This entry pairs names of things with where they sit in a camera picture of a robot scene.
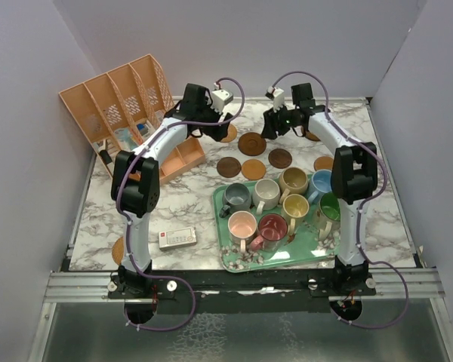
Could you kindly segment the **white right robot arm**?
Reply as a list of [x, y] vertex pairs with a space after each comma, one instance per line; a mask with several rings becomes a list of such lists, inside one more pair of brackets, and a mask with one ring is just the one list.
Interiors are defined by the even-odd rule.
[[365, 245], [364, 203], [378, 187], [378, 151], [372, 142], [362, 142], [342, 128], [326, 105], [317, 106], [309, 83], [291, 88], [294, 108], [285, 105], [284, 90], [267, 88], [273, 107], [263, 114], [261, 136], [274, 140], [298, 126], [318, 137], [334, 156], [331, 190], [341, 209], [340, 247], [335, 258], [331, 285], [348, 295], [368, 277], [368, 262], [359, 250]]

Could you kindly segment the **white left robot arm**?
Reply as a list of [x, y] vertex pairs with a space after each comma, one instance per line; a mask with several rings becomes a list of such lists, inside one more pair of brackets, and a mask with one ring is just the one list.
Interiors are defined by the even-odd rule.
[[111, 198], [125, 222], [122, 266], [132, 272], [125, 288], [137, 298], [151, 291], [152, 280], [145, 275], [151, 266], [149, 253], [149, 218], [160, 197], [160, 167], [172, 151], [198, 131], [220, 142], [228, 134], [234, 115], [223, 113], [233, 100], [233, 93], [187, 84], [183, 97], [164, 115], [162, 123], [147, 141], [136, 149], [120, 151], [114, 163]]

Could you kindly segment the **dark walnut wooden coaster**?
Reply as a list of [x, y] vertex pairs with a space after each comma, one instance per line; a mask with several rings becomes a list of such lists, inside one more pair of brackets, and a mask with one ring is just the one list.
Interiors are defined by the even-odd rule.
[[274, 149], [268, 155], [269, 163], [278, 169], [285, 169], [292, 163], [292, 156], [286, 149]]

